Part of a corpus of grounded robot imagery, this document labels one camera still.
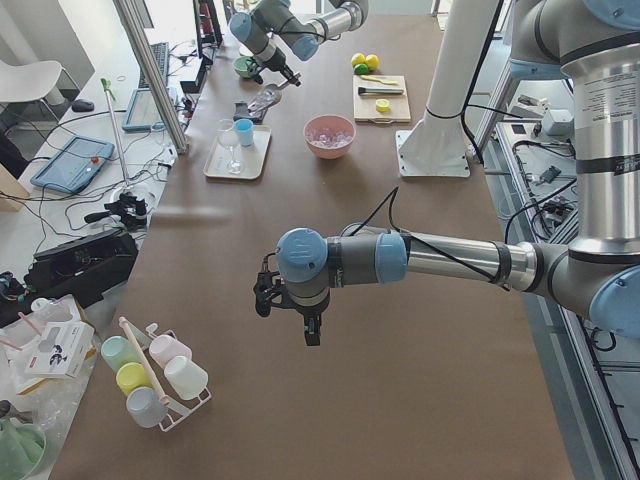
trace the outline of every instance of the blue tablet case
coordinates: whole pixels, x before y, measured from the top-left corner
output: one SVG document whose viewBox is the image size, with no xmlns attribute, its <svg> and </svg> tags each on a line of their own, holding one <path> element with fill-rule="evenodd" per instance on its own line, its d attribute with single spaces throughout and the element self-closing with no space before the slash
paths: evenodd
<svg viewBox="0 0 640 480">
<path fill-rule="evenodd" d="M 178 98 L 176 89 L 167 87 L 167 93 L 175 105 Z M 162 128 L 164 122 L 160 117 L 151 90 L 138 88 L 131 94 L 131 100 L 129 100 L 129 106 L 122 122 L 122 129 L 125 132 L 148 132 L 154 125 Z"/>
<path fill-rule="evenodd" d="M 76 135 L 31 177 L 31 183 L 58 192 L 78 193 L 89 185 L 113 150 L 112 143 Z"/>
</svg>

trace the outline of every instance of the white chair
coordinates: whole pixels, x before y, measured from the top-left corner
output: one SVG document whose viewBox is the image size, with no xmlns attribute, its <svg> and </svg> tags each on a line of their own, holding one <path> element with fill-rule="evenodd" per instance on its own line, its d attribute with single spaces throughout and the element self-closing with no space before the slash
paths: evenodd
<svg viewBox="0 0 640 480">
<path fill-rule="evenodd" d="M 69 72 L 55 60 L 13 66 L 0 60 L 0 103 L 41 102 L 56 121 L 58 116 L 53 112 L 45 98 L 58 83 L 61 72 L 80 91 L 76 81 Z"/>
</svg>

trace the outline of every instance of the brown table surface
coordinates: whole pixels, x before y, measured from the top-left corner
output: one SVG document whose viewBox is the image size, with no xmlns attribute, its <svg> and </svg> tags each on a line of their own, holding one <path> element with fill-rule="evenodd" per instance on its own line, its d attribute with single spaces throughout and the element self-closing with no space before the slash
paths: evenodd
<svg viewBox="0 0 640 480">
<path fill-rule="evenodd" d="M 287 51 L 302 86 L 265 118 L 262 176 L 212 181 L 202 170 L 216 121 L 258 88 L 232 71 L 227 36 L 119 307 L 140 327 L 174 329 L 214 398 L 169 433 L 142 429 L 100 361 L 51 478 L 572 478 L 518 293 L 417 274 L 335 290 L 316 348 L 294 311 L 254 311 L 260 261 L 284 232 L 337 234 L 396 185 L 403 227 L 500 238 L 479 166 L 469 179 L 401 179 L 395 126 L 358 125 L 350 153 L 334 161 L 303 140 L 315 115 L 353 118 L 350 58 L 360 51 L 379 55 L 379 73 L 406 77 L 415 123 L 440 40 L 431 17 L 371 17 L 310 62 Z"/>
</svg>

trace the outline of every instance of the white cup rack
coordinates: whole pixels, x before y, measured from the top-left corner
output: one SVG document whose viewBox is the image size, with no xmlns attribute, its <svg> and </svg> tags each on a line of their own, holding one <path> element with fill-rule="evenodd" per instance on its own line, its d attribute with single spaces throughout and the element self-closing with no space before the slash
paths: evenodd
<svg viewBox="0 0 640 480">
<path fill-rule="evenodd" d="M 162 430 L 163 432 L 168 432 L 169 430 L 186 420 L 187 417 L 192 415 L 202 405 L 211 400 L 211 397 L 213 395 L 211 394 L 211 391 L 208 387 L 205 387 L 205 389 L 200 392 L 200 394 L 196 398 L 190 400 L 190 404 L 192 404 L 192 406 L 184 405 L 183 403 L 165 393 L 164 389 L 160 385 L 160 382 L 158 381 L 158 377 L 156 376 L 153 368 L 151 367 L 151 364 L 149 363 L 149 360 L 147 360 L 147 357 L 144 354 L 144 350 L 147 350 L 149 348 L 149 345 L 151 344 L 151 341 L 157 337 L 157 335 L 155 334 L 155 332 L 158 330 L 157 323 L 152 323 L 147 326 L 147 328 L 145 329 L 145 331 L 147 332 L 146 334 L 139 330 L 135 325 L 133 325 L 124 317 L 120 317 L 119 324 L 120 327 L 124 330 L 127 339 L 133 345 L 136 354 L 138 355 L 138 360 L 140 360 L 140 363 L 144 367 L 145 372 L 149 377 L 149 380 L 151 381 L 151 385 L 153 386 L 156 395 L 158 395 L 158 399 L 169 409 L 167 415 L 158 424 L 160 430 Z M 167 330 L 166 332 L 164 332 L 164 334 L 171 335 L 172 337 L 177 339 L 177 336 L 173 330 Z"/>
</svg>

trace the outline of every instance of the pink bowl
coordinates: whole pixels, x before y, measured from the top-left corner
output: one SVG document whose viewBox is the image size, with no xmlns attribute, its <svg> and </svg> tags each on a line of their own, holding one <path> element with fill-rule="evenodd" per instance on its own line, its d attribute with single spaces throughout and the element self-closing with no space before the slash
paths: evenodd
<svg viewBox="0 0 640 480">
<path fill-rule="evenodd" d="M 322 115 L 309 120 L 302 133 L 309 150 L 320 158 L 331 160 L 340 158 L 349 151 L 356 136 L 356 127 L 344 117 Z M 340 139 L 341 146 L 329 147 L 321 145 L 322 142 L 318 140 L 319 135 L 330 137 L 334 142 L 338 141 L 339 135 L 345 138 Z"/>
</svg>

